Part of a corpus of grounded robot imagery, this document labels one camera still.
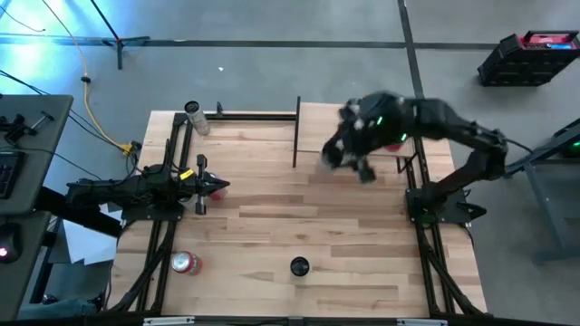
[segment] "white paper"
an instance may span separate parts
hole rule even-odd
[[[101,205],[101,212],[121,221],[121,211],[109,212],[107,205]],[[117,252],[117,238],[92,231],[73,222],[64,221],[66,243],[71,263],[84,259],[84,264],[110,261]]]

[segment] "yellow tag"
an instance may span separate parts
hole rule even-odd
[[[193,171],[192,171],[192,170],[191,170],[191,168],[190,168],[189,170],[187,170],[187,171],[185,171],[185,172],[181,173],[181,174],[179,175],[179,178],[180,178],[181,180],[185,180],[185,179],[187,179],[189,176],[191,176],[192,174],[193,174]]]

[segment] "yellow cable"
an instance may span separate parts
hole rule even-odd
[[[58,17],[58,15],[46,3],[46,1],[44,1],[44,0],[42,0],[42,1],[43,1],[44,5],[46,5],[46,7],[48,8],[48,10],[50,10],[51,13],[53,13],[53,16],[56,18],[56,20],[58,20],[58,22],[61,23],[61,25],[64,27],[64,30],[66,30],[66,33],[68,33],[69,36],[71,36],[71,39],[74,42],[74,45],[76,46],[76,48],[79,51],[79,54],[81,55],[81,58],[82,58],[82,71],[83,71],[83,75],[84,75],[84,77],[89,77],[89,73],[87,72],[87,59],[86,59],[86,57],[84,56],[84,53],[81,50],[81,46],[79,46],[79,43],[76,41],[76,38],[74,38],[74,36],[71,33],[71,31],[69,31],[69,29],[66,28],[66,25],[64,25],[64,23],[61,20],[61,18]],[[88,82],[83,81],[82,83],[84,84],[84,87],[83,87],[84,107],[87,109],[87,112],[89,112],[89,116],[91,117],[92,123],[94,123],[95,127],[97,127],[97,130],[101,133],[101,135],[104,138],[106,138],[108,141],[110,141],[111,143],[113,143],[115,146],[117,146],[119,148],[122,148],[124,150],[124,154],[125,155],[129,155],[131,153],[132,145],[131,144],[119,144],[119,143],[117,143],[115,140],[113,140],[111,137],[109,137],[105,133],[105,131],[102,129],[102,127],[99,124],[99,122],[97,122],[97,120],[94,118],[94,115],[92,114],[91,106],[89,105],[89,86],[88,86]]]

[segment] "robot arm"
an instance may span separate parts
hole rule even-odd
[[[75,209],[96,209],[104,203],[115,203],[123,208],[154,205],[159,208],[175,205],[180,199],[198,196],[196,214],[205,215],[204,197],[229,186],[229,182],[207,172],[208,161],[198,155],[198,173],[188,170],[175,177],[169,164],[154,165],[139,176],[123,180],[93,181],[81,179],[69,183],[67,205]]]
[[[505,137],[476,122],[462,119],[445,101],[409,99],[386,91],[348,100],[339,109],[341,123],[324,144],[322,161],[330,168],[351,167],[362,182],[374,181],[366,156],[406,138],[451,139],[474,149],[467,163],[438,183],[423,186],[426,206],[478,180],[504,173],[508,153]]]

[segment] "concrete floor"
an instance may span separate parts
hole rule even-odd
[[[39,0],[9,3],[7,9],[15,17],[45,28],[46,34],[65,35]],[[121,37],[404,41],[396,0],[98,3]],[[53,0],[49,4],[76,35],[110,37],[88,2]],[[423,43],[496,43],[529,29],[580,27],[576,15],[580,2],[575,0],[407,0],[407,7],[414,41]],[[0,33],[30,32],[2,15]],[[216,101],[226,110],[293,110],[297,95],[305,101],[342,102],[380,89],[413,94],[405,49],[131,47],[125,51],[123,71],[116,69],[112,49],[91,46],[83,51],[93,79],[92,107],[102,126],[119,141],[141,140],[151,110],[180,110],[190,100],[208,110],[215,108]],[[500,128],[529,147],[542,144],[578,118],[578,62],[537,89],[484,89],[475,76],[487,55],[488,51],[417,51],[425,95],[440,97],[465,118]],[[50,93],[73,95],[73,109],[86,116],[81,61],[73,46],[0,44],[0,69]],[[0,91],[30,93],[7,79],[0,80]],[[456,165],[469,154],[459,145],[451,149]],[[101,177],[125,173],[124,160],[115,149],[72,123],[67,123],[57,151]],[[522,150],[510,148],[508,161],[523,155]],[[578,171],[572,169],[566,175],[574,178]],[[79,177],[86,176],[55,159],[45,184],[63,192],[65,182]],[[488,209],[474,223],[473,234],[489,312],[580,324],[580,261],[542,266],[531,261],[533,253],[552,243],[523,175],[477,183],[469,200]],[[53,273],[49,292],[60,297],[92,297],[104,286],[106,271],[106,264],[60,266]],[[67,285],[56,286],[62,279],[69,280]]]

